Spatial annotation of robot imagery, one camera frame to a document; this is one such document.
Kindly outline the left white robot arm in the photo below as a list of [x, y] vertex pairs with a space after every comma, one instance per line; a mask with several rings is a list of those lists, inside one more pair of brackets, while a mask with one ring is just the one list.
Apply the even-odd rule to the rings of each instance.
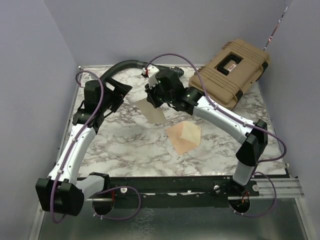
[[91, 173], [78, 180], [84, 156], [105, 120], [105, 112], [115, 113], [132, 86], [111, 77], [85, 83], [84, 99], [73, 116], [66, 146], [46, 178], [39, 178], [35, 189], [41, 208], [46, 212], [77, 216], [84, 201], [91, 196], [103, 198], [111, 190], [110, 179], [104, 173]]

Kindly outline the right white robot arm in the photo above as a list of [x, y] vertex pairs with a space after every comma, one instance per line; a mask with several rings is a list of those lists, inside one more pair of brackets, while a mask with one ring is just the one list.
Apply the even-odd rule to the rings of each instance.
[[268, 145], [267, 123], [243, 118], [206, 98], [203, 91], [192, 86], [184, 87], [173, 70], [159, 70], [152, 66], [148, 70], [143, 69], [142, 75], [148, 79], [146, 100], [154, 108], [166, 104], [177, 112], [201, 118], [232, 136], [241, 145], [235, 154], [238, 163], [229, 189], [236, 196], [246, 192], [254, 168]]

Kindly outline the pink tan envelope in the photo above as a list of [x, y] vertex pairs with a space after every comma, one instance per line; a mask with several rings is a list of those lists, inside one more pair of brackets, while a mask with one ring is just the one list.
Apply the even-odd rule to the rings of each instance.
[[182, 121], [165, 130], [175, 151], [182, 155], [201, 143], [201, 127], [190, 121]]

